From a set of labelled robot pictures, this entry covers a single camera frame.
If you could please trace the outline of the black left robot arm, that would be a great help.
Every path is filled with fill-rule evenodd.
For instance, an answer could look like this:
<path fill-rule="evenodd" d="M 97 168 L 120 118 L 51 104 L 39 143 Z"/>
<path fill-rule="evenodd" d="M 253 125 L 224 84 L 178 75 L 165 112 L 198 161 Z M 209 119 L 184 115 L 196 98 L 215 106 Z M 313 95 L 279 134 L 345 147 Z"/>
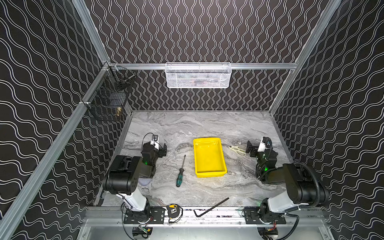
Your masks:
<path fill-rule="evenodd" d="M 138 224 L 160 224 L 163 210 L 155 210 L 138 188 L 140 179 L 152 179 L 159 158 L 167 155 L 167 145 L 152 140 L 142 145 L 141 156 L 116 156 L 103 180 L 103 189 L 123 201 L 123 219 Z"/>

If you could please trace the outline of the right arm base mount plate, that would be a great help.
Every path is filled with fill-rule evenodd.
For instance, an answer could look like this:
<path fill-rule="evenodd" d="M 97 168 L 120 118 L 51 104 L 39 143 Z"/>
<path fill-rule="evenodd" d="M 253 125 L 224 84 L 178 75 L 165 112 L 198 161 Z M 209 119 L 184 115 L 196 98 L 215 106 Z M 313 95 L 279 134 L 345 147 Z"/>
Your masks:
<path fill-rule="evenodd" d="M 242 216 L 247 225 L 285 225 L 287 223 L 282 214 L 263 212 L 260 207 L 245 207 Z"/>

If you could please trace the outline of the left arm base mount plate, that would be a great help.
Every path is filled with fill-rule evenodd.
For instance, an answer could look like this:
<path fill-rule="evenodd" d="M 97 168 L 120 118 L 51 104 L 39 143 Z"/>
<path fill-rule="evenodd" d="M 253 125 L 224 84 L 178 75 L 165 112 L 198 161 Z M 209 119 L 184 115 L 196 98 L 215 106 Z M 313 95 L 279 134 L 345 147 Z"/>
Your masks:
<path fill-rule="evenodd" d="M 123 223 L 126 225 L 162 225 L 165 218 L 165 209 L 162 207 L 150 207 L 142 212 L 126 210 L 123 217 Z"/>

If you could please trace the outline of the green handled screwdriver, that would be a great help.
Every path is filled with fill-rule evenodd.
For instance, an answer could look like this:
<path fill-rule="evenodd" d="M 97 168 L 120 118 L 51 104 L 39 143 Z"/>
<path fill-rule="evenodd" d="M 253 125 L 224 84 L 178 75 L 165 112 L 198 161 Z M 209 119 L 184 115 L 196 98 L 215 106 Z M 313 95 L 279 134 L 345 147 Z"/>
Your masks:
<path fill-rule="evenodd" d="M 179 169 L 179 174 L 176 180 L 176 187 L 179 188 L 183 182 L 183 174 L 184 174 L 184 163 L 185 163 L 186 155 L 184 155 L 182 167 Z"/>

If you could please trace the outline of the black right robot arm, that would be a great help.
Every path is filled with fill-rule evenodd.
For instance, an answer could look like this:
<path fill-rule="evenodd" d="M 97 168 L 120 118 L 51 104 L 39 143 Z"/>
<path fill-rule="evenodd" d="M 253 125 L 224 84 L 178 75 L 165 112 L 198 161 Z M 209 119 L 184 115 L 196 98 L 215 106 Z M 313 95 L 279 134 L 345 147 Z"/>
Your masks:
<path fill-rule="evenodd" d="M 278 153 L 270 138 L 264 137 L 259 146 L 248 141 L 246 153 L 257 160 L 256 177 L 262 184 L 286 186 L 284 192 L 262 200 L 259 207 L 244 208 L 248 225 L 284 224 L 284 215 L 315 208 L 329 200 L 328 189 L 312 167 L 301 162 L 276 166 Z"/>

